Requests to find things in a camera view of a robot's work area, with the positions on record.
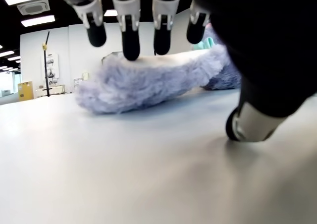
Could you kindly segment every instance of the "plush fur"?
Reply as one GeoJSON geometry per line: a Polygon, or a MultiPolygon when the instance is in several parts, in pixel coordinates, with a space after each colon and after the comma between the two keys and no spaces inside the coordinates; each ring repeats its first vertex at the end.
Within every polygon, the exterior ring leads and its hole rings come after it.
{"type": "MultiPolygon", "coordinates": [[[[208,24],[206,27],[203,40],[208,37],[211,37],[216,45],[223,45],[223,42],[213,30],[211,24],[208,24]]],[[[203,88],[206,90],[237,89],[240,88],[240,85],[241,75],[230,60],[230,63],[203,88]]]]}
{"type": "Polygon", "coordinates": [[[204,50],[197,58],[188,56],[190,53],[197,52],[140,58],[136,62],[110,54],[103,60],[97,80],[79,86],[77,102],[94,113],[144,109],[208,84],[230,63],[221,45],[204,50]]]}

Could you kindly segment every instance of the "ceiling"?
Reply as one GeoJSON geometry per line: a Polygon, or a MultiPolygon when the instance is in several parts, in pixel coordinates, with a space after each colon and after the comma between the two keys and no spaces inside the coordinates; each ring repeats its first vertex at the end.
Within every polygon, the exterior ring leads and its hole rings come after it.
{"type": "MultiPolygon", "coordinates": [[[[65,27],[72,24],[79,24],[81,20],[78,19],[76,12],[63,0],[49,0],[50,11],[43,12],[37,15],[23,16],[16,5],[8,6],[4,0],[0,0],[0,12],[1,12],[1,24],[0,24],[0,45],[3,46],[0,52],[12,50],[15,52],[15,56],[20,54],[20,35],[45,29],[52,29],[57,27],[65,27]],[[54,15],[55,22],[36,25],[31,27],[24,27],[21,24],[22,20],[54,15]]],[[[191,0],[181,0],[178,8],[178,12],[184,11],[189,8],[191,0]]],[[[104,11],[107,9],[113,9],[111,0],[103,0],[104,11]]],[[[104,17],[105,22],[117,22],[116,17],[104,17]]],[[[141,21],[148,22],[153,21],[152,17],[152,0],[141,0],[141,21]]],[[[19,64],[14,61],[8,61],[8,57],[13,55],[0,57],[0,67],[6,65],[9,67],[17,68],[19,64]]]]}

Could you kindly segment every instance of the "table surface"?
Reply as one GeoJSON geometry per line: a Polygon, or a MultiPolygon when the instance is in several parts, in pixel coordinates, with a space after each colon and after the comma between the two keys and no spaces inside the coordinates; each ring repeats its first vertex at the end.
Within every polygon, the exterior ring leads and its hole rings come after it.
{"type": "Polygon", "coordinates": [[[0,106],[1,224],[316,224],[317,98],[228,142],[238,91],[95,116],[73,95],[0,106]]]}

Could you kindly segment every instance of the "white wall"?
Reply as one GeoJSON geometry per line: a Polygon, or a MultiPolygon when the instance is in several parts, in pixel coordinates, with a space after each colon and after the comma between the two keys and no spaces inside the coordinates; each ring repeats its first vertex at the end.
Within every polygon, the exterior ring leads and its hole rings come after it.
{"type": "MultiPolygon", "coordinates": [[[[49,30],[51,32],[47,53],[57,53],[60,78],[58,84],[65,85],[66,91],[73,91],[73,80],[82,73],[90,75],[101,65],[101,60],[111,52],[121,51],[121,32],[118,23],[106,24],[107,43],[95,48],[91,46],[86,29],[82,24],[49,30]]],[[[154,55],[154,26],[151,22],[140,23],[141,55],[154,55]]],[[[22,81],[33,81],[34,90],[44,84],[42,79],[42,43],[47,30],[21,35],[22,81]]]]}
{"type": "Polygon", "coordinates": [[[169,54],[187,52],[192,50],[192,44],[190,44],[186,38],[189,18],[190,9],[182,11],[176,15],[171,33],[171,49],[169,51],[169,54]]]}
{"type": "MultiPolygon", "coordinates": [[[[59,84],[64,84],[67,91],[71,88],[70,83],[70,63],[69,63],[69,40],[68,27],[50,29],[47,53],[57,53],[59,63],[60,78],[59,84]]],[[[21,75],[22,81],[33,81],[33,89],[38,89],[44,85],[42,78],[42,44],[45,42],[48,30],[38,31],[21,35],[20,55],[21,55],[21,75]]]]}

